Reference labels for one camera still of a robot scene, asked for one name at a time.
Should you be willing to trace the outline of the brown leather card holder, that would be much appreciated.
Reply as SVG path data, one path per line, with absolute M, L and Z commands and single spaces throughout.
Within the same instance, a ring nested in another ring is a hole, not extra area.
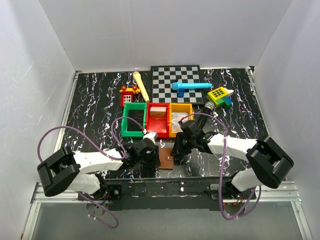
M 158 166 L 158 169 L 173 170 L 174 157 L 171 156 L 172 150 L 173 150 L 172 147 L 159 148 L 158 156 L 159 156 L 160 165 Z

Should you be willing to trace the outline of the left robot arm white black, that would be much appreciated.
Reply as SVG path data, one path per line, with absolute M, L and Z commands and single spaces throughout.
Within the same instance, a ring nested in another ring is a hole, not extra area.
M 159 147 L 155 141 L 144 138 L 125 147 L 127 154 L 120 159 L 121 150 L 113 148 L 104 155 L 100 152 L 75 152 L 62 147 L 37 166 L 37 172 L 46 197 L 54 197 L 66 190 L 83 192 L 95 200 L 106 196 L 103 181 L 96 172 L 120 171 L 140 164 L 145 168 L 160 165 Z

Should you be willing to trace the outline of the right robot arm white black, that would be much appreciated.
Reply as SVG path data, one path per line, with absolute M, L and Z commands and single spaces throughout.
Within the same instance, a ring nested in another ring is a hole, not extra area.
M 214 131 L 204 132 L 194 120 L 184 122 L 181 130 L 170 153 L 174 158 L 197 149 L 212 155 L 226 154 L 249 163 L 248 169 L 234 173 L 222 184 L 224 197 L 237 199 L 246 190 L 260 185 L 276 189 L 294 166 L 291 157 L 270 136 L 260 139 L 225 137 Z

